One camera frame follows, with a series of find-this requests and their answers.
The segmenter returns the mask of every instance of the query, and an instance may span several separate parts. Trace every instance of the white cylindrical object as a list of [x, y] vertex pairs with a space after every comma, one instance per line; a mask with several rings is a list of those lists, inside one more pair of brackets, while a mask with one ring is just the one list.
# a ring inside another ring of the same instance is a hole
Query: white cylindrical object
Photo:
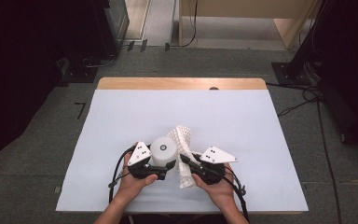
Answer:
[[168, 162], [177, 160], [178, 150], [176, 143], [170, 137], [160, 137], [150, 146], [153, 163], [156, 166], [166, 166]]

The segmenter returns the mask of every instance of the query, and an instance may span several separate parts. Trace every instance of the cable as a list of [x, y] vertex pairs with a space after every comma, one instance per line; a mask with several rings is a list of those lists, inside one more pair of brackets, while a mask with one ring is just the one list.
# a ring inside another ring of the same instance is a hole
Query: cable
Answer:
[[194, 33], [193, 33], [193, 37], [191, 38], [190, 42], [188, 42], [186, 45], [177, 45], [177, 46], [171, 46], [171, 48], [185, 48], [187, 46], [189, 46], [191, 43], [193, 43], [194, 38], [196, 38], [196, 34], [197, 34], [197, 8], [198, 8], [198, 4], [199, 4], [199, 0], [196, 0], [196, 8], [194, 9], [194, 25], [191, 22], [191, 16], [190, 16], [190, 23], [194, 28]]
[[89, 68], [105, 67], [105, 66], [109, 65], [109, 64], [116, 58], [115, 55], [109, 55], [109, 57], [112, 57], [112, 59], [111, 59], [108, 63], [105, 63], [105, 64], [96, 64], [96, 65], [86, 65], [86, 67], [89, 67]]
[[[308, 103], [316, 102], [322, 98], [321, 94], [316, 93], [316, 91], [319, 91], [318, 87], [316, 86], [309, 86], [309, 87], [298, 87], [298, 86], [286, 86], [286, 85], [279, 85], [279, 84], [272, 84], [272, 83], [266, 83], [269, 86], [274, 87], [281, 87], [281, 88], [287, 88], [287, 89], [293, 89], [293, 90], [302, 90], [302, 97], [305, 100], [305, 102], [295, 105], [289, 108], [284, 109], [281, 113], [278, 114], [278, 117], [287, 115], [288, 113], [292, 112], [293, 110], [301, 107], [302, 105], [306, 105]], [[313, 94], [313, 98], [308, 98], [306, 92], [311, 92]]]
[[331, 179], [332, 179], [332, 181], [333, 181], [334, 195], [335, 195], [335, 197], [336, 197], [336, 207], [337, 207], [338, 223], [341, 224], [341, 223], [342, 223], [342, 220], [341, 220], [341, 209], [339, 208], [339, 199], [338, 199], [338, 192], [337, 192], [337, 183], [336, 183], [336, 179], [335, 179], [335, 177], [334, 177], [333, 168], [331, 167], [330, 157], [329, 157], [328, 152], [327, 152], [326, 140], [325, 140], [325, 137], [324, 137], [324, 125], [323, 125], [323, 122], [322, 122], [322, 115], [321, 115], [321, 108], [320, 108], [320, 105], [319, 105], [319, 100], [318, 100], [318, 102], [317, 102], [317, 107], [318, 107], [319, 124], [320, 124], [320, 126], [321, 126], [322, 139], [323, 139], [323, 142], [324, 142], [324, 154], [325, 154], [325, 157], [326, 157], [326, 160], [327, 160], [327, 164], [328, 164], [328, 169], [329, 169], [329, 172], [330, 172], [330, 176], [331, 176]]
[[110, 190], [109, 190], [109, 203], [112, 202], [113, 188], [115, 187], [115, 184], [117, 184], [116, 175], [117, 175], [117, 171], [118, 171], [118, 166], [121, 164], [121, 161], [126, 156], [126, 154], [129, 153], [129, 152], [133, 152], [133, 150], [135, 150], [135, 147], [130, 147], [129, 149], [125, 150], [124, 153], [120, 156], [120, 159], [118, 159], [116, 169], [115, 169], [115, 173], [113, 174], [112, 182], [109, 184], [109, 188], [110, 188]]
[[[277, 84], [271, 84], [271, 86], [287, 88], [287, 86], [280, 86], [280, 85], [277, 85]], [[312, 92], [312, 94], [314, 95], [314, 97], [312, 99], [309, 99], [309, 98], [306, 97], [305, 92], [307, 92], [307, 91]], [[329, 168], [329, 173], [330, 173], [330, 176], [331, 176], [331, 179], [332, 179], [332, 182], [333, 182], [333, 190], [334, 190], [334, 195], [335, 195], [335, 198], [336, 198], [338, 224], [341, 224], [342, 223], [341, 209], [339, 207], [339, 198], [338, 198], [338, 192], [337, 192], [337, 182], [336, 182], [336, 179], [334, 177], [333, 168], [331, 166], [331, 161], [330, 161], [330, 157], [328, 155], [326, 140], [325, 140], [325, 136], [324, 136], [324, 125], [323, 125], [323, 121], [322, 121], [321, 108], [320, 108], [320, 102], [322, 101], [322, 96], [321, 96], [321, 94], [317, 94], [316, 91], [319, 91], [319, 89], [317, 87], [311, 86], [311, 87], [304, 88], [304, 90], [302, 92], [302, 96], [303, 96], [304, 100], [306, 100], [306, 102], [303, 103], [303, 104], [291, 107], [292, 109], [290, 109], [290, 111], [292, 111], [293, 109], [296, 109], [296, 108], [298, 108], [301, 105], [304, 105], [306, 103], [310, 103], [310, 102], [316, 102], [317, 103], [316, 105], [317, 105], [317, 109], [318, 109], [319, 125], [321, 127], [322, 140], [323, 140], [323, 143], [324, 143], [324, 155], [326, 157], [327, 165], [328, 165], [328, 168]]]

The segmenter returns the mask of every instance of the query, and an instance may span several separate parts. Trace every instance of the table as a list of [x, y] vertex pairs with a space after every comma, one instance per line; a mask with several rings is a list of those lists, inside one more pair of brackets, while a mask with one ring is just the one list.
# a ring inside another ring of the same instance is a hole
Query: table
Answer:
[[[100, 80], [56, 210], [103, 211], [121, 153], [135, 141], [150, 144], [178, 124], [192, 130], [192, 150], [203, 152], [211, 144], [239, 158], [231, 166], [248, 191], [250, 214], [308, 211], [264, 80], [181, 77]], [[175, 171], [145, 188], [126, 211], [219, 212], [202, 189], [179, 189]]]
[[[272, 18], [283, 44], [290, 49], [319, 0], [198, 0], [197, 17]], [[179, 0], [179, 45], [183, 16], [194, 17], [196, 0]]]

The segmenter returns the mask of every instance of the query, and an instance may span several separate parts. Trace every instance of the person's left hand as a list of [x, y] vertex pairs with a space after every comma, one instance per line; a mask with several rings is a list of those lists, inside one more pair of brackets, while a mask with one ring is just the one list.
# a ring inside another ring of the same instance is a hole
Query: person's left hand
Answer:
[[130, 160], [131, 154], [127, 153], [124, 157], [124, 165], [123, 165], [123, 175], [126, 175], [121, 178], [120, 187], [118, 188], [115, 199], [120, 199], [123, 203], [129, 203], [132, 201], [141, 190], [152, 184], [158, 179], [157, 175], [149, 175], [145, 179], [137, 179], [134, 178], [131, 174], [129, 174], [129, 170], [127, 164]]

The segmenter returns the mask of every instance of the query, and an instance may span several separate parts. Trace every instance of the white paper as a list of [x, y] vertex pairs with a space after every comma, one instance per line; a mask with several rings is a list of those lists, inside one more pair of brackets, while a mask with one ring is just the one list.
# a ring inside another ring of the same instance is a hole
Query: white paper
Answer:
[[[122, 152], [137, 141], [151, 144], [179, 124], [191, 129], [192, 151], [215, 146], [239, 159], [231, 167], [246, 186], [250, 213], [308, 211], [267, 90], [97, 90], [56, 210], [103, 211], [108, 205], [107, 186]], [[179, 189], [179, 174], [171, 172], [166, 180], [145, 188], [127, 211], [218, 210], [204, 190]]]

